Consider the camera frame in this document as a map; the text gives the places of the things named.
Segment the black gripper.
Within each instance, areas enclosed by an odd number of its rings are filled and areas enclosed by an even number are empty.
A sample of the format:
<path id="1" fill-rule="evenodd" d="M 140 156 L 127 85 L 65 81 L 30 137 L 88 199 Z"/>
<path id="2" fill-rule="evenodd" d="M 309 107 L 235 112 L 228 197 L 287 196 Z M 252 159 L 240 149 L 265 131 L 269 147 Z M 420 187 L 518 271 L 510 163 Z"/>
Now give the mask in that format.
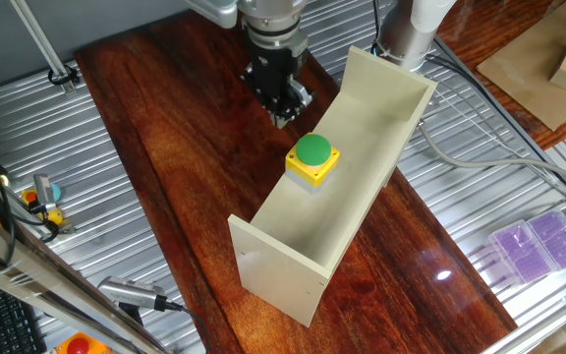
<path id="1" fill-rule="evenodd" d="M 282 129 L 313 101 L 313 93 L 300 83 L 300 69 L 309 54 L 307 43 L 266 47 L 249 41 L 248 51 L 250 63 L 241 79 L 264 102 L 272 124 Z"/>

